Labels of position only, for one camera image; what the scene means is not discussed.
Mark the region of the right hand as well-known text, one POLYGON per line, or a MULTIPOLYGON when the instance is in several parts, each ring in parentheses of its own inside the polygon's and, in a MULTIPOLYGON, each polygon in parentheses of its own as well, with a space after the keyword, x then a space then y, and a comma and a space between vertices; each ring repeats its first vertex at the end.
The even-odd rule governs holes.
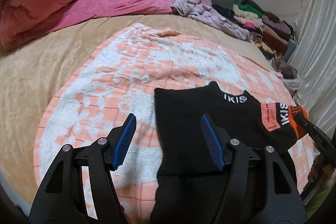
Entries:
POLYGON ((330 164, 325 163, 325 157, 321 153, 317 155, 313 161, 313 165, 307 177, 308 182, 314 182, 319 172, 322 172, 326 176, 325 181, 319 188, 321 192, 331 187, 335 181, 335 169, 330 164))

